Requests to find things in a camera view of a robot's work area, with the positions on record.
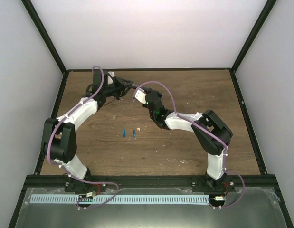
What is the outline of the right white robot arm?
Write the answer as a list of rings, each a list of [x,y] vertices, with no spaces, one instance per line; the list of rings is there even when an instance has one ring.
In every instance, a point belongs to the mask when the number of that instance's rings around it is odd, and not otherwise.
[[[148,109],[150,118],[159,128],[195,134],[203,150],[208,154],[206,187],[210,191],[219,190],[227,172],[225,159],[233,136],[232,131],[212,110],[195,114],[178,113],[165,108],[161,97],[161,93],[151,89],[139,89],[134,94],[134,98]]]

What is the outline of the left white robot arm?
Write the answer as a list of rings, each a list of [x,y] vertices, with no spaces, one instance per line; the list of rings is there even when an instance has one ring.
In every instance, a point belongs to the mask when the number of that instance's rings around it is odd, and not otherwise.
[[[108,97],[118,100],[132,87],[131,80],[116,77],[114,72],[96,70],[79,102],[67,113],[56,119],[49,118],[44,123],[41,152],[49,164],[64,168],[68,175],[76,178],[75,186],[82,192],[91,188],[92,180],[87,177],[88,168],[76,155],[76,131],[104,106]]]

